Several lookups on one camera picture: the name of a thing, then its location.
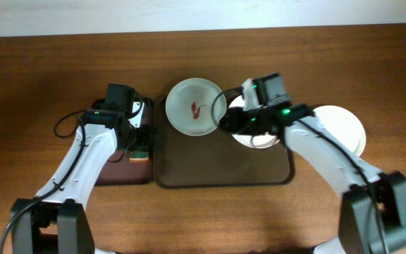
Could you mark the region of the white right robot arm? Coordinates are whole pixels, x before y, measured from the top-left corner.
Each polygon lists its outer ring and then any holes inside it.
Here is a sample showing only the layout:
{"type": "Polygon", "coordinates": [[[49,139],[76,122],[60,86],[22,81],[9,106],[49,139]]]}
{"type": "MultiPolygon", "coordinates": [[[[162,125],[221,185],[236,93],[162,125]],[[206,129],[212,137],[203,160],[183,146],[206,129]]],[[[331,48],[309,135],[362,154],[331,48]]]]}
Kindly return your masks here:
{"type": "Polygon", "coordinates": [[[279,73],[247,79],[234,92],[243,107],[212,113],[222,131],[276,136],[298,153],[341,198],[338,235],[301,253],[392,253],[406,247],[406,177],[367,163],[338,141],[313,109],[293,104],[279,73]]]}

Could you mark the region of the pale green plate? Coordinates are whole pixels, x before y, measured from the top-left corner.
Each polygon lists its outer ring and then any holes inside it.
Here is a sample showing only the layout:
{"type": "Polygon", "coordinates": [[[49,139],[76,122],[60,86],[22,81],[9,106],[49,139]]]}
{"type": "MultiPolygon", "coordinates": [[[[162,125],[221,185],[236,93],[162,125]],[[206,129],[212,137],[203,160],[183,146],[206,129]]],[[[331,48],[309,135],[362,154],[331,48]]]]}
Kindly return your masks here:
{"type": "Polygon", "coordinates": [[[171,125],[183,134],[201,136],[216,130],[217,121],[226,112],[226,99],[216,97],[222,90],[203,78],[180,81],[166,98],[166,115],[171,125]]]}

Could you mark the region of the cream white plate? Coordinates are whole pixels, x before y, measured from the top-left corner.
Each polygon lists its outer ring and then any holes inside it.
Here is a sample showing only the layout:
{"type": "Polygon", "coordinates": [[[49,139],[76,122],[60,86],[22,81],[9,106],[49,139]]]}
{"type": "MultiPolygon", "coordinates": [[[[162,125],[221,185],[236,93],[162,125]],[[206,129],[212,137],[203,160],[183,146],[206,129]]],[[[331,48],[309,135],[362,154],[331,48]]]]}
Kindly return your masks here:
{"type": "Polygon", "coordinates": [[[314,109],[326,129],[358,157],[366,146],[366,131],[361,121],[350,111],[334,105],[314,109]]]}

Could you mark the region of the orange green sponge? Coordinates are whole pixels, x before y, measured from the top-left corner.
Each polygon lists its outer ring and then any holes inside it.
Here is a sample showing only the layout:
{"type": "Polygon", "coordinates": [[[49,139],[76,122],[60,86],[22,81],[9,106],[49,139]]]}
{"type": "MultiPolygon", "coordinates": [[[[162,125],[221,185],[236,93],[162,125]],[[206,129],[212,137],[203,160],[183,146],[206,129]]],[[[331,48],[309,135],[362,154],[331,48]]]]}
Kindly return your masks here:
{"type": "Polygon", "coordinates": [[[142,163],[149,161],[149,153],[143,151],[131,151],[128,157],[132,163],[142,163]]]}

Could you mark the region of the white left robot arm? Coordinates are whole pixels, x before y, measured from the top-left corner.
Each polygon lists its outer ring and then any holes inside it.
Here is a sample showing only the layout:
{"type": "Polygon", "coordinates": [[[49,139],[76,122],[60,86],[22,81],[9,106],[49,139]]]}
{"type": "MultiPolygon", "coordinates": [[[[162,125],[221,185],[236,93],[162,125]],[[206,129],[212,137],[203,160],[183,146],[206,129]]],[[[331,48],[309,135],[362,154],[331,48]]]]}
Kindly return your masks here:
{"type": "Polygon", "coordinates": [[[0,240],[13,253],[99,253],[85,208],[95,186],[148,183],[157,151],[154,102],[127,85],[74,113],[68,153],[32,199],[18,199],[0,240]]]}

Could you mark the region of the pale pink plate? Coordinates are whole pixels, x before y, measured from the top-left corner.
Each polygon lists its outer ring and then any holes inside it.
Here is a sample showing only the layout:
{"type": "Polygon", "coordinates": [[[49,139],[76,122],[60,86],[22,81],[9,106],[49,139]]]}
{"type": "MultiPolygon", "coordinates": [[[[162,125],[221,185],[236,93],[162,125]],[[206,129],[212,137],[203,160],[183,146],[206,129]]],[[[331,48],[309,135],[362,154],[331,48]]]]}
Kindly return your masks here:
{"type": "MultiPolygon", "coordinates": [[[[244,105],[244,99],[241,95],[238,95],[230,102],[228,108],[230,109],[233,107],[244,107],[244,105]]],[[[255,149],[266,149],[280,142],[280,140],[276,136],[269,135],[268,133],[256,136],[239,134],[232,134],[232,136],[240,144],[255,149]]]]}

